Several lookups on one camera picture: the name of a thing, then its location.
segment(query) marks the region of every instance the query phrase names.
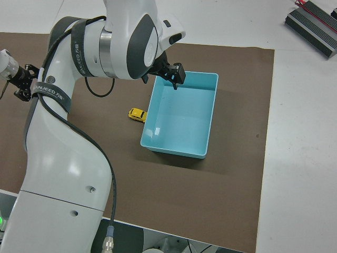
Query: white table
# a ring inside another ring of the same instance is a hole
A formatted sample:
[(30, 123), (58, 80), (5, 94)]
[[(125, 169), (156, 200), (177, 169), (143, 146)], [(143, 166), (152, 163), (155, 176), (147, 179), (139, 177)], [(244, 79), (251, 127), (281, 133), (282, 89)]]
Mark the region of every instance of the white table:
[[(183, 43), (275, 49), (256, 252), (337, 252), (337, 56), (326, 60), (284, 25), (292, 0), (157, 4), (183, 23)], [(0, 32), (49, 33), (63, 16), (102, 14), (101, 0), (0, 0)]]

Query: white cylindrical robot part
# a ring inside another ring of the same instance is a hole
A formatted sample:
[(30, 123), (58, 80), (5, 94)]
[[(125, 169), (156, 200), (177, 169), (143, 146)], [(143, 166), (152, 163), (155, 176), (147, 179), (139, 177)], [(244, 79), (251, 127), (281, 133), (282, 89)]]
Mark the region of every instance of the white cylindrical robot part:
[(16, 75), (18, 69), (19, 64), (7, 54), (7, 50), (0, 51), (0, 78), (9, 80)]

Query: blue plastic bin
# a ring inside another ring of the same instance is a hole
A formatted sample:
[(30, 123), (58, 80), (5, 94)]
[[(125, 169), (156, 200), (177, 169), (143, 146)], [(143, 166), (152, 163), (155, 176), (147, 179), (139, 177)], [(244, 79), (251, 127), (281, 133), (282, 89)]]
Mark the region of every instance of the blue plastic bin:
[(141, 146), (203, 159), (210, 137), (217, 81), (215, 73), (186, 71), (183, 85), (156, 77)]

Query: red wire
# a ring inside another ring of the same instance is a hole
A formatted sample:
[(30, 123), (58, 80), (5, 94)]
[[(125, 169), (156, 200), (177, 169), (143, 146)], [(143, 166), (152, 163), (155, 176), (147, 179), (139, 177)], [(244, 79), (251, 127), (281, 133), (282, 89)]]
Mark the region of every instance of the red wire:
[(331, 30), (333, 30), (335, 33), (337, 33), (337, 30), (335, 28), (333, 28), (331, 25), (329, 25), (328, 23), (326, 23), (324, 20), (320, 19), (318, 16), (316, 16), (314, 13), (312, 13), (307, 7), (305, 7), (302, 2), (304, 2), (303, 0), (298, 0), (301, 1), (300, 3), (295, 3), (295, 5), (297, 5), (298, 7), (303, 8), (306, 12), (310, 13), (312, 16), (314, 16), (315, 18), (317, 18), (321, 23), (323, 23), (324, 25), (326, 25), (328, 28), (330, 28)]

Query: metal connector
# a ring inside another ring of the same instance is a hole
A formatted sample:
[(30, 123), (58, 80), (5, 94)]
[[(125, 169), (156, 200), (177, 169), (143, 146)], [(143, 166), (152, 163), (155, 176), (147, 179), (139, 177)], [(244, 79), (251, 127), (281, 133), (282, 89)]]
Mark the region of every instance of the metal connector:
[(111, 236), (105, 237), (102, 245), (102, 253), (112, 253), (113, 248), (114, 248), (114, 238)]

